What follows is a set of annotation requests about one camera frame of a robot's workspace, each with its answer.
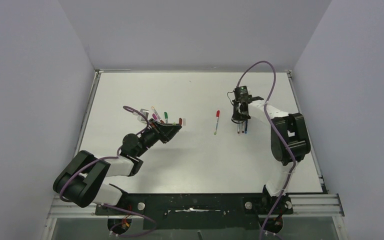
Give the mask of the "blue gel pen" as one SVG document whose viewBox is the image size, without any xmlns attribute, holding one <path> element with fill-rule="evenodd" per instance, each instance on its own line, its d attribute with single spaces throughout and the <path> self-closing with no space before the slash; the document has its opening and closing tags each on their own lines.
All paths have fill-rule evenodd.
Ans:
<svg viewBox="0 0 384 240">
<path fill-rule="evenodd" d="M 247 134 L 248 133 L 248 120 L 246 120 L 244 122 L 244 133 Z"/>
</svg>

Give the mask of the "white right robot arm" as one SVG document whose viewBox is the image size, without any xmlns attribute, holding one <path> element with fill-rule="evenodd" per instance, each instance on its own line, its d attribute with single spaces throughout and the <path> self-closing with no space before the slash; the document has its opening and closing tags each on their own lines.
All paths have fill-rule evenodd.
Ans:
<svg viewBox="0 0 384 240">
<path fill-rule="evenodd" d="M 275 168 L 263 187 L 263 193 L 270 197 L 285 195 L 296 167 L 311 151 L 304 116 L 269 105 L 261 96 L 252 96 L 245 85 L 235 87 L 232 93 L 231 121 L 238 125 L 240 132 L 247 132 L 251 119 L 270 127 L 269 143 Z"/>
</svg>

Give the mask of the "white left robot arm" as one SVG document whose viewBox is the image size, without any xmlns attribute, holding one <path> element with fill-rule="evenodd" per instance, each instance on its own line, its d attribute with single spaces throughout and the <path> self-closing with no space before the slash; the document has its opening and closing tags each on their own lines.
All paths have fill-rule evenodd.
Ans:
<svg viewBox="0 0 384 240">
<path fill-rule="evenodd" d="M 105 183 L 107 177 L 135 176 L 143 165 L 140 157 L 157 142 L 168 143 L 182 129 L 179 123 L 162 123 L 149 120 L 140 134 L 124 136 L 115 156 L 97 158 L 92 153 L 79 151 L 53 183 L 53 191 L 64 202 L 71 202 L 81 208 L 91 203 L 117 205 L 123 190 Z"/>
</svg>

